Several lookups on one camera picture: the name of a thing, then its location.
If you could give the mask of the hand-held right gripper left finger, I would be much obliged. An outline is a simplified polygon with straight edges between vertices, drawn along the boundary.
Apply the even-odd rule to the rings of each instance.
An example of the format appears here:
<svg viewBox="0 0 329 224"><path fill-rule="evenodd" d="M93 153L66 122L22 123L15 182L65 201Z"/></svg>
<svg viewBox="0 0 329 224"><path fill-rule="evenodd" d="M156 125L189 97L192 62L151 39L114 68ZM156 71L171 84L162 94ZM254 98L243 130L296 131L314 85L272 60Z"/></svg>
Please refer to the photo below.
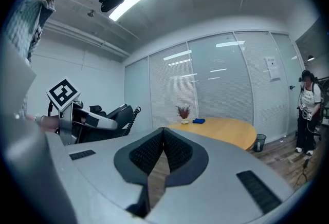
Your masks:
<svg viewBox="0 0 329 224"><path fill-rule="evenodd" d="M157 211L139 217L127 210L141 204L143 187L126 182L114 163L118 150L155 131L74 145L64 145L59 135L46 133L51 158L77 223L164 223Z"/></svg>

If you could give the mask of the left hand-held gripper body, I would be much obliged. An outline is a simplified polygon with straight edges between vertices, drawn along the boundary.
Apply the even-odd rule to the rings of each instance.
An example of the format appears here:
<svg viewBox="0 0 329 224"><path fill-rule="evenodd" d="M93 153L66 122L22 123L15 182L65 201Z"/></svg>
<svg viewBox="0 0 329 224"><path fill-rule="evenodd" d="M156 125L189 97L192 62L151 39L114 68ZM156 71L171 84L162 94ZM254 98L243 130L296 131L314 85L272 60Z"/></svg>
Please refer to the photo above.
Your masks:
<svg viewBox="0 0 329 224"><path fill-rule="evenodd" d="M46 94L50 100L48 115L50 116L52 111L50 105L58 111L57 134L64 145L75 144L77 137L72 134L73 109L74 107L83 108L83 103L79 100L81 91L73 85L69 78L63 78L59 83L46 90Z"/></svg>

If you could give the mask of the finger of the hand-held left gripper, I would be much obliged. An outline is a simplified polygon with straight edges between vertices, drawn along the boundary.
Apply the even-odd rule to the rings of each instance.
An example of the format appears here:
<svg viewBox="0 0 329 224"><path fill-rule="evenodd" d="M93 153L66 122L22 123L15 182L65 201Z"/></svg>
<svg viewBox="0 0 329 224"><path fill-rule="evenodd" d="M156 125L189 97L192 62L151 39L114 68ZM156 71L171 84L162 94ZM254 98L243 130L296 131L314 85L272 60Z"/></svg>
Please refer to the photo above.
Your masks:
<svg viewBox="0 0 329 224"><path fill-rule="evenodd" d="M82 116L101 116L106 117L106 112L102 110L101 106L93 105L89 107L89 110L82 109Z"/></svg>
<svg viewBox="0 0 329 224"><path fill-rule="evenodd" d="M98 129L106 129L106 130L117 129L118 123L112 119L91 113L84 109L81 109L81 112L86 114L86 118L84 122L86 126L98 128Z"/></svg>

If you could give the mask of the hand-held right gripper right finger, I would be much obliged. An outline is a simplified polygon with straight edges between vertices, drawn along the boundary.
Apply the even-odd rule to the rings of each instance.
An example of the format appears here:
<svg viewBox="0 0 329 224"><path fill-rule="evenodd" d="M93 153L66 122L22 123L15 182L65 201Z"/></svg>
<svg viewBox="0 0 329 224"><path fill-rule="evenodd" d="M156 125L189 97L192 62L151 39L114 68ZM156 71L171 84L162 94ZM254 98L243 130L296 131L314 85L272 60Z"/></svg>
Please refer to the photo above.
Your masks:
<svg viewBox="0 0 329 224"><path fill-rule="evenodd" d="M150 223L276 223L292 208L293 189L247 151L223 141L180 132L208 153L191 184L165 187L170 169L161 154L149 176Z"/></svg>

